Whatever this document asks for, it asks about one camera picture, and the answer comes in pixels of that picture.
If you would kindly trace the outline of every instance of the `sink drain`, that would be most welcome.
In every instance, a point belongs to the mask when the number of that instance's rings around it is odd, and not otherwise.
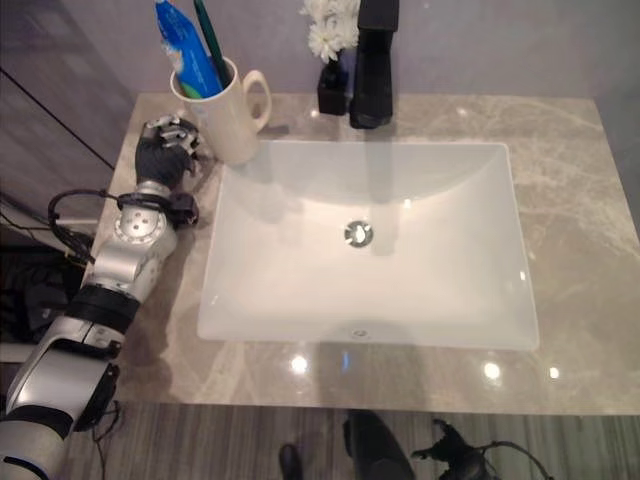
[[[354,248],[366,247],[373,240],[373,228],[361,220],[351,222],[344,229],[344,240]]]

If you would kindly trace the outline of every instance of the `blue toothpaste tube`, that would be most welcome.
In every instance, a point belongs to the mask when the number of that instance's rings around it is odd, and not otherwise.
[[[218,75],[191,21],[167,0],[156,0],[156,16],[163,47],[186,96],[207,98],[220,93]]]

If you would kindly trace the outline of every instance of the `faucet handle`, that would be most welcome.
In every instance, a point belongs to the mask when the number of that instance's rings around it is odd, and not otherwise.
[[[361,0],[358,28],[397,32],[399,11],[399,0]]]

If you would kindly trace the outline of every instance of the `white sink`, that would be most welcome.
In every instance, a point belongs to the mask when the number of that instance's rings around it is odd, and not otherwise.
[[[536,348],[507,148],[263,142],[225,167],[198,335]]]

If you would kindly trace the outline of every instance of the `black faucet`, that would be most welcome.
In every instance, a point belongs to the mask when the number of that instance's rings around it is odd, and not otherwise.
[[[349,107],[353,128],[376,128],[391,121],[391,40],[398,30],[398,12],[399,0],[360,3],[360,34]]]

